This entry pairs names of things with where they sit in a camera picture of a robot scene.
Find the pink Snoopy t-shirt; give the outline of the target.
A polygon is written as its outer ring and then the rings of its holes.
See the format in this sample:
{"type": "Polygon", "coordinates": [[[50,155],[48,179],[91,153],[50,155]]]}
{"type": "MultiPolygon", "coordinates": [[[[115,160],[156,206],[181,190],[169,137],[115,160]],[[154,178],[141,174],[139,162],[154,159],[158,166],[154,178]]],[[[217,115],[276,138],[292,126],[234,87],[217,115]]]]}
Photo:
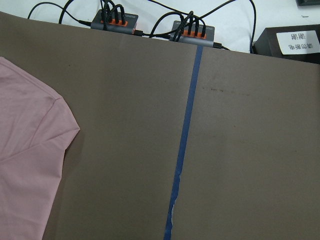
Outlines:
{"type": "Polygon", "coordinates": [[[54,89],[0,60],[0,237],[40,240],[80,128],[54,89]]]}

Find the grey orange usb hub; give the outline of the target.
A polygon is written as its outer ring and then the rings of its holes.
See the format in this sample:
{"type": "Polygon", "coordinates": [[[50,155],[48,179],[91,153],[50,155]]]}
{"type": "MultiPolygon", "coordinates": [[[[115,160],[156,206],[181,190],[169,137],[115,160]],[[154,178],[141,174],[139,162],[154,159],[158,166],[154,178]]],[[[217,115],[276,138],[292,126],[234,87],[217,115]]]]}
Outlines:
{"type": "Polygon", "coordinates": [[[192,27],[185,26],[183,33],[181,34],[178,42],[192,45],[199,45],[204,47],[220,47],[221,44],[214,42],[215,27],[206,25],[205,30],[203,30],[204,25],[199,24],[196,31],[197,24],[193,23],[192,27]]]}
{"type": "MultiPolygon", "coordinates": [[[[125,23],[123,24],[121,13],[119,11],[117,13],[118,13],[118,23],[116,23],[114,14],[112,14],[112,20],[111,22],[107,23],[106,30],[109,32],[133,35],[136,30],[139,16],[137,14],[125,13],[124,14],[125,23]]],[[[96,30],[102,30],[102,31],[104,30],[104,23],[102,20],[101,9],[97,12],[94,19],[92,20],[90,28],[96,29],[96,30]]]]}

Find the black box with label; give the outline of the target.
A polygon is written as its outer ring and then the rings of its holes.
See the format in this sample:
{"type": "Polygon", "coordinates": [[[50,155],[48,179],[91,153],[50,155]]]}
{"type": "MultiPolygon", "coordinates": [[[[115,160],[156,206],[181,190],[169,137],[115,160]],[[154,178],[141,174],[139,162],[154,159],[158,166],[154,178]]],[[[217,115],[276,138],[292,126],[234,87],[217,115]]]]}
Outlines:
{"type": "Polygon", "coordinates": [[[257,55],[320,63],[320,26],[267,27],[253,44],[257,55]]]}

